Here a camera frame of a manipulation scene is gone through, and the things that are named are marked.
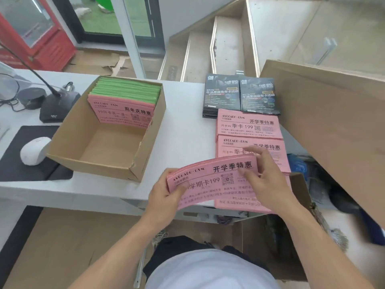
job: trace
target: black mouse pad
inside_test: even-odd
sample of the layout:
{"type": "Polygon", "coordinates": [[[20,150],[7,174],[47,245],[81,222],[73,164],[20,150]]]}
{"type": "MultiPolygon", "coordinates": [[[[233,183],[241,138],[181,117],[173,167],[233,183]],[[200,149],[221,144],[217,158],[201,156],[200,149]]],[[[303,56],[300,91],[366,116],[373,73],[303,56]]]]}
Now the black mouse pad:
{"type": "Polygon", "coordinates": [[[0,159],[0,181],[45,181],[70,179],[73,171],[45,158],[39,165],[25,165],[20,151],[25,144],[39,137],[52,139],[59,126],[22,126],[0,159]]]}

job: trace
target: stack of pink flyers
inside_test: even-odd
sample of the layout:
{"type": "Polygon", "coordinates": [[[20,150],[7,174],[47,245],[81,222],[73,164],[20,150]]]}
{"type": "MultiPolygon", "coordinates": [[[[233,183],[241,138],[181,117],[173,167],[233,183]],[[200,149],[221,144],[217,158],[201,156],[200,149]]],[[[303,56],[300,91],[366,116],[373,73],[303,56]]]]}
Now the stack of pink flyers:
{"type": "Polygon", "coordinates": [[[218,110],[216,140],[218,135],[283,139],[277,116],[228,109],[218,110]]]}
{"type": "Polygon", "coordinates": [[[228,156],[187,165],[167,176],[170,193],[177,185],[189,181],[190,187],[182,196],[178,210],[211,199],[230,199],[233,196],[252,197],[254,191],[238,168],[249,168],[258,174],[253,154],[228,156]]]}
{"type": "Polygon", "coordinates": [[[89,93],[88,102],[100,122],[147,129],[155,104],[89,93]]]}
{"type": "Polygon", "coordinates": [[[244,151],[243,147],[250,145],[266,148],[284,174],[291,172],[283,140],[219,135],[216,144],[216,157],[246,154],[248,152],[244,151]]]}
{"type": "MultiPolygon", "coordinates": [[[[289,176],[285,175],[285,178],[291,189],[289,176]]],[[[215,208],[266,214],[273,213],[270,209],[267,209],[260,202],[258,202],[256,197],[233,196],[231,199],[215,199],[215,208]]]]}

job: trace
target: staircase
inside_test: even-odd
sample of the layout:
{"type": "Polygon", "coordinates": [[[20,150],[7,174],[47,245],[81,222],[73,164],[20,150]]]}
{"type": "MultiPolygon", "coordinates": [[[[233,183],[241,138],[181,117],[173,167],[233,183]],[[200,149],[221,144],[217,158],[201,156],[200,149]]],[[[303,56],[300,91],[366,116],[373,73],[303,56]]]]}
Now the staircase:
{"type": "Polygon", "coordinates": [[[158,80],[204,83],[208,73],[259,77],[248,0],[234,0],[170,37],[158,80]]]}

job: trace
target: computer mouse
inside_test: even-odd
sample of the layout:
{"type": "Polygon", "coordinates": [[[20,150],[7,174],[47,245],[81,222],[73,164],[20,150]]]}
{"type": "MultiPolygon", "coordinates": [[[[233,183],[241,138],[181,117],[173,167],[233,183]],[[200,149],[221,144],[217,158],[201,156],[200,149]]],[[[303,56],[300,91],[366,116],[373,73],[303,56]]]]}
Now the computer mouse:
{"type": "Polygon", "coordinates": [[[40,164],[47,154],[47,148],[51,139],[48,137],[40,137],[33,139],[24,145],[20,151],[20,158],[25,165],[40,164]]]}

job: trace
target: black shorts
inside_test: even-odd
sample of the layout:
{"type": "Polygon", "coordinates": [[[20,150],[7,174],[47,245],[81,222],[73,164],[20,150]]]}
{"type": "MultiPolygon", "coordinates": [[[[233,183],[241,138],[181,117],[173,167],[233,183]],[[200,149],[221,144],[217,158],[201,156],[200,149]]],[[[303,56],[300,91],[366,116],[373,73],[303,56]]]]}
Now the black shorts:
{"type": "MultiPolygon", "coordinates": [[[[156,250],[154,251],[154,254],[152,255],[150,261],[143,268],[143,272],[148,279],[152,272],[154,272],[154,270],[158,266],[160,266],[161,263],[167,261],[168,259],[184,252],[208,248],[213,249],[214,247],[208,243],[199,243],[184,235],[164,238],[156,247],[156,250]]],[[[226,245],[222,249],[222,251],[236,255],[240,258],[243,258],[245,261],[251,262],[252,264],[257,265],[258,267],[269,271],[262,263],[253,262],[247,255],[230,245],[226,245]]]]}

